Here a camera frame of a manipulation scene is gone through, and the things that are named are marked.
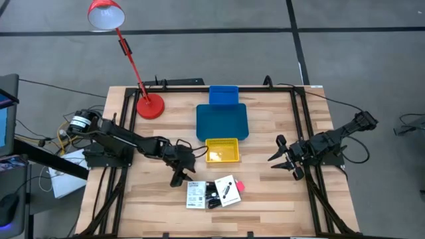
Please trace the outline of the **black side desk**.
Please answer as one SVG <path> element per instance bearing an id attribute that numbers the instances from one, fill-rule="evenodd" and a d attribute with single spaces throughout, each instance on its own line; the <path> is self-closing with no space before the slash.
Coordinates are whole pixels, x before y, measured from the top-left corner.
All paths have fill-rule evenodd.
<path id="1" fill-rule="evenodd" d="M 18 161 L 21 161 L 23 164 L 22 166 L 20 166 L 20 168 L 24 169 L 21 179 L 13 179 L 10 181 L 10 183 L 12 183 L 13 186 L 17 186 L 17 183 L 20 183 L 20 185 L 16 189 L 13 189 L 12 191 L 9 191 L 8 193 L 8 194 L 15 193 L 19 196 L 19 203 L 16 209 L 16 212 L 18 213 L 20 212 L 23 213 L 23 210 L 26 204 L 26 198 L 27 198 L 25 187 L 26 187 L 26 184 L 31 181 L 30 179 L 27 179 L 28 161 L 32 161 L 32 162 L 56 169 L 57 171 L 60 171 L 65 174 L 72 175 L 81 179 L 88 178 L 87 169 L 81 166 L 78 166 L 77 164 L 73 164 L 67 161 L 66 159 L 63 159 L 61 157 L 58 157 L 56 155 L 43 151 L 42 149 L 33 147 L 32 145 L 29 145 L 28 143 L 25 143 L 18 139 L 14 140 L 13 152 L 10 155 L 6 155 L 2 157 L 5 157 L 4 160 L 17 158 Z M 13 221 L 7 226 L 0 227 L 0 229 L 14 231 L 14 227 L 18 226 L 17 230 L 20 232 L 21 229 L 23 229 L 23 221 L 19 223 L 16 223 Z"/>

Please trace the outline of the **red desk lamp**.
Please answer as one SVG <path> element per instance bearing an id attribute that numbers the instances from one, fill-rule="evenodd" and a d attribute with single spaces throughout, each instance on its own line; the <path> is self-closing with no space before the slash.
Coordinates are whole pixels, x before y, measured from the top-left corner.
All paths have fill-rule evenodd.
<path id="1" fill-rule="evenodd" d="M 137 113 L 144 119 L 152 120 L 158 118 L 165 109 L 165 102 L 158 94 L 148 94 L 145 85 L 141 80 L 141 76 L 132 58 L 132 52 L 126 39 L 122 36 L 120 27 L 126 20 L 124 10 L 114 0 L 93 0 L 88 8 L 88 21 L 89 23 L 103 31 L 115 31 L 119 37 L 119 44 L 127 56 L 135 77 L 137 78 L 137 85 L 142 93 L 136 103 Z"/>

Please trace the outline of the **black computer mouse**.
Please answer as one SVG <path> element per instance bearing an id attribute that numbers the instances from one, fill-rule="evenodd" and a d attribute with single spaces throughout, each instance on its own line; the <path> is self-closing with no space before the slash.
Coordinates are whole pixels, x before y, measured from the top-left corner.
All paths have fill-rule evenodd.
<path id="1" fill-rule="evenodd" d="M 18 203 L 19 196 L 15 193 L 0 199 L 0 227 L 7 226 L 13 221 Z"/>

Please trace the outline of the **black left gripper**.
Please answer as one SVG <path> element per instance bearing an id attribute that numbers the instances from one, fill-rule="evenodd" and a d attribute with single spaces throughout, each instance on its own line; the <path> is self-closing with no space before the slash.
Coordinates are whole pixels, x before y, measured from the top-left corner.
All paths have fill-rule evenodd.
<path id="1" fill-rule="evenodd" d="M 184 145 L 167 145 L 163 150 L 162 160 L 174 170 L 171 187 L 180 187 L 183 181 L 193 181 L 195 175 L 195 155 L 193 149 Z"/>

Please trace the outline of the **white cardboard box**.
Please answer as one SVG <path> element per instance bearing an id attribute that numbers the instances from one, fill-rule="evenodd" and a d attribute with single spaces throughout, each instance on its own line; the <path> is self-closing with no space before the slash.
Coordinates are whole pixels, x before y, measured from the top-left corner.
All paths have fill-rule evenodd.
<path id="1" fill-rule="evenodd" d="M 85 169 L 88 168 L 82 149 L 65 154 L 62 158 Z M 86 185 L 86 179 L 68 175 L 56 169 L 48 168 L 48 173 L 52 177 L 52 190 L 56 199 L 69 195 Z"/>

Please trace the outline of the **yellow slotted plastic basket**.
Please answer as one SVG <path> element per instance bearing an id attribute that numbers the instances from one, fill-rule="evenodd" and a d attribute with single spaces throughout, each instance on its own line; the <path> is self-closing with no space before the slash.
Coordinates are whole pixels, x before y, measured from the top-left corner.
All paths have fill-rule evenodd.
<path id="1" fill-rule="evenodd" d="M 216 138 L 205 141 L 207 163 L 235 163 L 240 161 L 237 138 Z"/>

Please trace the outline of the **small blue slotted basket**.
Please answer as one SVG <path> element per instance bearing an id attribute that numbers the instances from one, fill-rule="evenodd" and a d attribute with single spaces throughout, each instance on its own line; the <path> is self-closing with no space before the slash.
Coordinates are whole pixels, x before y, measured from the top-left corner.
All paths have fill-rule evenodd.
<path id="1" fill-rule="evenodd" d="M 238 104 L 238 86 L 210 86 L 209 104 L 233 105 Z"/>

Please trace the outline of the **black aluminium table frame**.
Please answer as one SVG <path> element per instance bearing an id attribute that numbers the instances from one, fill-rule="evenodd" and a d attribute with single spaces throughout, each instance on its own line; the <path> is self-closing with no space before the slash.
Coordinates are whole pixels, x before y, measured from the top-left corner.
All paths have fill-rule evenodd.
<path id="1" fill-rule="evenodd" d="M 354 236 L 345 176 L 328 162 L 340 131 L 319 86 L 152 86 L 163 113 L 143 118 L 139 91 L 109 89 L 105 120 L 195 155 L 185 180 L 133 147 L 122 169 L 89 172 L 76 233 L 102 238 Z"/>

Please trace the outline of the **large teal plastic bin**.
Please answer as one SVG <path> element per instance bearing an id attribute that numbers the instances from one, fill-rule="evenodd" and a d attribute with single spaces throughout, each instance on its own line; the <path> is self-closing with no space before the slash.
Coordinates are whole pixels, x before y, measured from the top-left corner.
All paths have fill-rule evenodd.
<path id="1" fill-rule="evenodd" d="M 196 107 L 196 135 L 198 140 L 249 136 L 245 104 L 199 104 Z"/>

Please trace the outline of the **black floor stand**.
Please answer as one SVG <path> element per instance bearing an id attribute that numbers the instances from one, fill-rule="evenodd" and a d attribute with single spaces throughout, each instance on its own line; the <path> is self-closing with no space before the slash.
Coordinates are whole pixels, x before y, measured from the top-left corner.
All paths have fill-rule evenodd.
<path id="1" fill-rule="evenodd" d="M 416 119 L 410 122 L 405 122 L 404 118 L 409 116 L 417 116 Z M 399 118 L 400 125 L 393 129 L 396 136 L 402 136 L 413 131 L 425 132 L 425 114 L 409 113 L 402 114 Z"/>

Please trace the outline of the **black computer monitor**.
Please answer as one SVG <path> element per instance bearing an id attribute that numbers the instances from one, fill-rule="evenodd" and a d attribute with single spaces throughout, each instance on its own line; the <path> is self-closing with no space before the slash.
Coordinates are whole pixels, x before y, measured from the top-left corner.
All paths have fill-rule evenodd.
<path id="1" fill-rule="evenodd" d="M 18 89 L 18 74 L 0 76 L 0 90 L 17 98 Z M 10 155 L 13 152 L 16 111 L 16 104 L 0 110 L 0 157 Z"/>

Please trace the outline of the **white card reader box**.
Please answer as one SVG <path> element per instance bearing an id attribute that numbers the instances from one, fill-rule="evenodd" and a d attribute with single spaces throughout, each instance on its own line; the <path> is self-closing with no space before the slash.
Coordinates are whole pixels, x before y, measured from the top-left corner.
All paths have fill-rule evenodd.
<path id="1" fill-rule="evenodd" d="M 236 187 L 236 181 L 232 175 L 219 178 L 215 180 L 214 183 L 223 207 L 241 201 L 240 194 Z"/>

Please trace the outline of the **white box with printed label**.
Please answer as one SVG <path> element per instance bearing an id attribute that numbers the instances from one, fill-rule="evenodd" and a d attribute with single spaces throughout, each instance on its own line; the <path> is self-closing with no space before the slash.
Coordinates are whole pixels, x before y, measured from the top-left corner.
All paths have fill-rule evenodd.
<path id="1" fill-rule="evenodd" d="M 187 183 L 187 208 L 205 209 L 206 186 L 205 181 L 189 181 Z"/>

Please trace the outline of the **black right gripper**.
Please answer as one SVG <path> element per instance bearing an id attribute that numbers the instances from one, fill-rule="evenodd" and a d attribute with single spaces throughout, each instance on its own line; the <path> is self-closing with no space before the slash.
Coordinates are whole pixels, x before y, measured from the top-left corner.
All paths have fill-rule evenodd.
<path id="1" fill-rule="evenodd" d="M 286 139 L 283 135 L 278 135 L 276 137 L 276 144 L 278 146 L 278 150 L 275 154 L 273 154 L 268 161 L 275 160 L 279 157 L 282 157 L 286 152 L 286 161 L 285 163 L 279 163 L 277 165 L 273 165 L 273 169 L 285 169 L 292 172 L 292 175 L 296 181 L 303 179 L 304 172 L 301 167 L 298 167 L 296 163 L 299 165 L 304 165 L 306 162 L 306 157 L 308 156 L 307 150 L 307 141 L 301 140 L 297 141 L 286 147 Z"/>

